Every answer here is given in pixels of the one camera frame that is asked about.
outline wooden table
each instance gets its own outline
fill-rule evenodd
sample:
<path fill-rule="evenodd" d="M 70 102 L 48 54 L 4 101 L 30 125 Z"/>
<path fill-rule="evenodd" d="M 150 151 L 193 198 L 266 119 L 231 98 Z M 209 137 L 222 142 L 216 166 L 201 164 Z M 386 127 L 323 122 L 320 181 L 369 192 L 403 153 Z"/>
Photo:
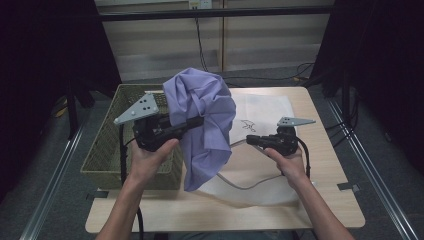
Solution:
<path fill-rule="evenodd" d="M 316 182 L 317 190 L 346 227 L 362 227 L 365 219 L 353 192 L 340 191 L 337 187 L 337 184 L 345 183 L 347 179 L 307 90 L 301 87 L 237 88 L 231 89 L 231 92 L 285 95 L 292 104 L 295 117 L 316 120 L 315 124 L 298 128 L 299 137 L 310 151 L 311 180 Z M 249 156 L 248 146 L 245 147 L 246 149 L 241 149 L 241 152 Z M 271 167 L 276 170 L 275 163 L 270 160 L 261 163 L 261 168 Z M 184 192 L 182 189 L 183 187 L 179 191 L 145 191 L 140 207 L 143 211 L 146 232 L 312 228 L 306 212 L 298 204 L 237 205 L 205 194 Z M 107 198 L 94 200 L 86 223 L 88 232 L 97 233 L 101 230 L 118 193 L 118 190 L 112 190 Z M 138 231 L 137 220 L 133 231 Z"/>

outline purple cloth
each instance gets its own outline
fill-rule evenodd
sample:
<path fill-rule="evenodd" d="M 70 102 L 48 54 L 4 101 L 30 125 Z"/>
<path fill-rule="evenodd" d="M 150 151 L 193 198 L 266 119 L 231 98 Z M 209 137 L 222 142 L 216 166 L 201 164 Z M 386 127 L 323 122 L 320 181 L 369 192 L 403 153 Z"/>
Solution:
<path fill-rule="evenodd" d="M 203 116 L 201 127 L 181 139 L 187 173 L 184 190 L 194 191 L 214 177 L 230 158 L 229 132 L 236 105 L 221 76 L 188 68 L 163 84 L 171 125 Z"/>

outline forearm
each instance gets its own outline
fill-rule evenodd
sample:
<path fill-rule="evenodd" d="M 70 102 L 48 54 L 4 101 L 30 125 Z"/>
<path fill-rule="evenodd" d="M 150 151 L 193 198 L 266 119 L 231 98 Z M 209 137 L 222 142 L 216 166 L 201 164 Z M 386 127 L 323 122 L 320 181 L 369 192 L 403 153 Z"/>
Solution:
<path fill-rule="evenodd" d="M 96 239 L 129 239 L 144 185 L 131 178 L 125 181 L 109 218 Z"/>
<path fill-rule="evenodd" d="M 309 179 L 303 179 L 295 189 L 319 239 L 353 239 Z"/>

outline white wall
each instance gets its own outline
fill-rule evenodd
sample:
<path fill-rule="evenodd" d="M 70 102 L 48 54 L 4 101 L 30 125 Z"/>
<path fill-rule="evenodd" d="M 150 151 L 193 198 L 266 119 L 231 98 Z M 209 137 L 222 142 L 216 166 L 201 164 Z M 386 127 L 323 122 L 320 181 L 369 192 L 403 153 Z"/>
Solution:
<path fill-rule="evenodd" d="M 140 3 L 122 4 L 134 1 Z M 213 8 L 315 6 L 331 5 L 333 1 L 214 0 Z M 100 13 L 188 9 L 188 1 L 176 0 L 96 3 Z M 269 68 L 314 61 L 327 21 L 328 14 L 199 19 L 208 69 Z M 201 68 L 194 19 L 105 22 L 104 27 L 123 80 Z"/>

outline gray floor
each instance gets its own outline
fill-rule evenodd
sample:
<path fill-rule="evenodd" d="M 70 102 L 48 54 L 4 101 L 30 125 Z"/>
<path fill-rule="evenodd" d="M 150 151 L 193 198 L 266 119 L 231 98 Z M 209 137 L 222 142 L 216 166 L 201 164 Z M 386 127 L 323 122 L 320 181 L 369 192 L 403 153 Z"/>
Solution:
<path fill-rule="evenodd" d="M 227 72 L 222 75 L 224 77 L 253 77 L 252 79 L 226 79 L 230 87 L 231 84 L 239 87 L 267 87 L 294 86 L 297 83 L 292 80 L 258 80 L 255 77 L 284 78 L 294 74 L 296 74 L 296 68 L 247 70 Z M 133 83 L 158 83 L 165 80 L 167 78 L 133 81 Z M 320 86 L 311 87 L 309 92 L 324 125 L 336 124 L 327 99 L 324 99 L 321 94 Z M 87 194 L 92 193 L 96 187 L 82 176 L 79 170 L 110 104 L 110 100 L 101 96 L 97 99 L 92 109 L 79 109 L 80 121 L 86 117 L 87 123 L 79 145 L 70 158 L 60 188 L 54 195 L 38 239 L 94 238 L 85 231 L 84 225 L 92 204 L 91 200 L 87 199 Z M 65 149 L 68 124 L 66 115 L 61 118 L 52 118 L 47 123 L 43 139 L 39 143 L 39 151 L 32 165 L 19 185 L 7 195 L 0 206 L 0 239 L 18 239 L 22 235 Z M 337 129 L 329 131 L 329 136 L 336 131 Z M 364 104 L 360 104 L 359 107 L 359 124 L 355 133 L 417 235 L 424 238 L 422 227 L 424 226 L 422 204 L 424 177 L 410 166 L 401 149 L 386 140 L 385 130 Z M 340 133 L 331 140 L 335 143 L 341 137 Z M 360 229 L 351 229 L 354 236 L 357 239 L 403 239 L 348 142 L 344 141 L 335 148 L 335 151 L 349 182 L 360 186 L 360 191 L 356 192 L 355 196 L 366 218 L 366 224 Z M 302 234 L 302 239 L 314 239 L 309 231 L 299 231 L 299 233 Z"/>

